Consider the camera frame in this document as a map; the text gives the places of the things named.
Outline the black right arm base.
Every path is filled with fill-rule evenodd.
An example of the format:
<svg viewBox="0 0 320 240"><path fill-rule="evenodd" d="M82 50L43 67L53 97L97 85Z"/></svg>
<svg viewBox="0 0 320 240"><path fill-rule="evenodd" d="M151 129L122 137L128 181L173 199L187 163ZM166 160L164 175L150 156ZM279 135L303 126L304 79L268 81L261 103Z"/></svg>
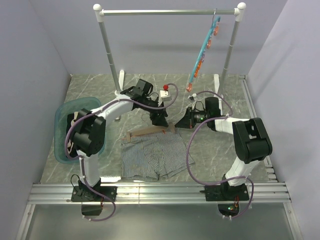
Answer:
<svg viewBox="0 0 320 240"><path fill-rule="evenodd" d="M238 186L230 186L227 182L221 185L205 185L200 192L204 193L207 202L220 202L217 205L219 212L230 219L240 215L240 201L251 203L252 200L244 183Z"/></svg>

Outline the grey striped boxer underwear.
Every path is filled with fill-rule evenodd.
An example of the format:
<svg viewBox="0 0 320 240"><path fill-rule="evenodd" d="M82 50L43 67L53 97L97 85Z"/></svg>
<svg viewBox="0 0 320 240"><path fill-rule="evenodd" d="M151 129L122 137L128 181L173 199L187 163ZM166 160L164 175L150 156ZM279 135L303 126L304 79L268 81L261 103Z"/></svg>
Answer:
<svg viewBox="0 0 320 240"><path fill-rule="evenodd" d="M178 131L163 130L121 140L121 178L143 182L171 178L187 169L187 148Z"/></svg>

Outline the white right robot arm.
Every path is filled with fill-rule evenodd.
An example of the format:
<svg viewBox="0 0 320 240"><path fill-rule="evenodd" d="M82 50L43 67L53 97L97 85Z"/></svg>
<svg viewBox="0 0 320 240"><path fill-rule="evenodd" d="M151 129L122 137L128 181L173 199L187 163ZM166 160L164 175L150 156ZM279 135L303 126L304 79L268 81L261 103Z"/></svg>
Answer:
<svg viewBox="0 0 320 240"><path fill-rule="evenodd" d="M176 124L176 128L193 129L197 124L207 122L209 129L215 132L227 133L233 136L236 159L222 180L228 181L217 185L206 185L204 190L207 201L232 201L249 199L246 178L255 166L269 156L272 143L261 118L240 119L222 115L220 100L217 97L207 97L204 100L204 110L188 107L185 115Z"/></svg>

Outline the beige clip hanger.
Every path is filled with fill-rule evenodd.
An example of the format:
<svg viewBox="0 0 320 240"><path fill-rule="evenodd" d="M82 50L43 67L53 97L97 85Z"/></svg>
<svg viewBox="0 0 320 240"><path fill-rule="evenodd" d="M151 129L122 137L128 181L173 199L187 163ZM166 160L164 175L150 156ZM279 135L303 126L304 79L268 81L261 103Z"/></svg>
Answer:
<svg viewBox="0 0 320 240"><path fill-rule="evenodd" d="M136 130L128 130L125 135L125 139L127 142L131 142L133 137L149 135L157 132L166 133L166 131L170 131L172 133L176 132L175 125L173 123L169 123L167 127L165 126L148 126Z"/></svg>

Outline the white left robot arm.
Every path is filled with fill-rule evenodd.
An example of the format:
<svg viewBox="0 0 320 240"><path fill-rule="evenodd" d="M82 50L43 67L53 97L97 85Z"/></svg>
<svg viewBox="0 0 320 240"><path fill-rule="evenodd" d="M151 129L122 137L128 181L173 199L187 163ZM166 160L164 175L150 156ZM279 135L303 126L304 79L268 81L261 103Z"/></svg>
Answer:
<svg viewBox="0 0 320 240"><path fill-rule="evenodd" d="M64 140L66 157L78 159L80 163L78 185L74 188L76 193L83 193L89 201L96 201L102 195L98 155L104 145L106 127L116 118L142 109L149 112L153 126L168 127L166 107L159 102L159 98L151 98L153 87L150 82L139 79L136 85L121 91L105 105L78 111Z"/></svg>

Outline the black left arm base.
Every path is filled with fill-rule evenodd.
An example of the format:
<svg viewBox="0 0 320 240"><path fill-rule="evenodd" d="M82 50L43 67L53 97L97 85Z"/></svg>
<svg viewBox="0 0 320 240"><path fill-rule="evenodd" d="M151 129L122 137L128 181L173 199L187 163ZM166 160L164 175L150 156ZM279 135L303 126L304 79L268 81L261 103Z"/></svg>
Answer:
<svg viewBox="0 0 320 240"><path fill-rule="evenodd" d="M113 202L116 200L116 186L95 186L93 189L107 196ZM85 184L81 184L73 187L71 202L81 203L81 213L85 217L98 217L103 211L103 203L107 200L89 190Z"/></svg>

